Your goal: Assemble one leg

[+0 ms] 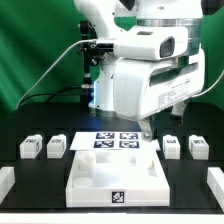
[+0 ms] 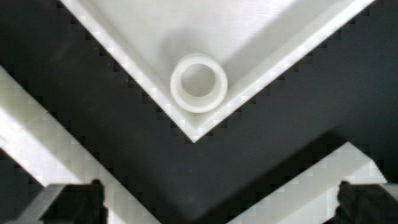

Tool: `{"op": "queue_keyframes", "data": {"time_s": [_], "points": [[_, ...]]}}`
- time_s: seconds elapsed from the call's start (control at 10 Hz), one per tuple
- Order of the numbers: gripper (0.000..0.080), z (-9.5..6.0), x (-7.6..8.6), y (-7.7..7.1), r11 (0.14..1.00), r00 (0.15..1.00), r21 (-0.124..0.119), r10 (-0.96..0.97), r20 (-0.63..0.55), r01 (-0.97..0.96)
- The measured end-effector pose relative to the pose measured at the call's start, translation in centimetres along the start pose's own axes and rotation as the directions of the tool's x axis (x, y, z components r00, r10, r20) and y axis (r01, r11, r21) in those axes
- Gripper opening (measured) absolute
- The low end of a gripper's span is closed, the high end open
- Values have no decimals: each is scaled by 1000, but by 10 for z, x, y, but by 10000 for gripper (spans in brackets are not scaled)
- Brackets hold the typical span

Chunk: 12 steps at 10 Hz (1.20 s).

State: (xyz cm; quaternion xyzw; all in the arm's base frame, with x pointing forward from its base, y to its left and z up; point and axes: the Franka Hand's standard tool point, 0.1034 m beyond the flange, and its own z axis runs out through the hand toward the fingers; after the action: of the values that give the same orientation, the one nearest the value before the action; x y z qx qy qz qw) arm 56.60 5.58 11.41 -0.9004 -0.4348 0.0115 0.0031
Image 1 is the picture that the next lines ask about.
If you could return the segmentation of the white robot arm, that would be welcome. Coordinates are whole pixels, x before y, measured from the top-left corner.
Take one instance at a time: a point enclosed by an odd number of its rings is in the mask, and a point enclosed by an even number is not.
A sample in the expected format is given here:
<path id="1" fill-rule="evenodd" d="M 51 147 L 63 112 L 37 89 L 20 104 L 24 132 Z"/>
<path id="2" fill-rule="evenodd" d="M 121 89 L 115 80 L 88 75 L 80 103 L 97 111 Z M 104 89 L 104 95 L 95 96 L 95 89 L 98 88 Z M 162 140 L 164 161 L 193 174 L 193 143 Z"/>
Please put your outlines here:
<path id="1" fill-rule="evenodd" d="M 151 117 L 166 108 L 181 125 L 186 101 L 204 85 L 202 17 L 224 0 L 73 1 L 96 32 L 87 46 L 100 64 L 91 110 L 137 122 L 146 141 Z"/>

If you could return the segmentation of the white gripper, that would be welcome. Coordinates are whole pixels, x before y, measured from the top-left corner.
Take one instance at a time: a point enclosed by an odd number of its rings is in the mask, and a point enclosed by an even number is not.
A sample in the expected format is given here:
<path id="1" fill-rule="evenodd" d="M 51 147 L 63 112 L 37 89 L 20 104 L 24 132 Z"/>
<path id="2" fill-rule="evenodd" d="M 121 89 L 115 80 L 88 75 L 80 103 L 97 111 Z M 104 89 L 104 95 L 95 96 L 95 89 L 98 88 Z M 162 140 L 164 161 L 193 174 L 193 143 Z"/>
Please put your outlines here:
<path id="1" fill-rule="evenodd" d="M 174 68 L 172 59 L 159 62 L 121 59 L 113 75 L 113 104 L 119 117 L 139 121 L 144 141 L 152 141 L 150 121 L 144 119 L 172 107 L 170 124 L 181 126 L 187 100 L 204 85 L 205 56 L 202 49 L 189 64 Z"/>

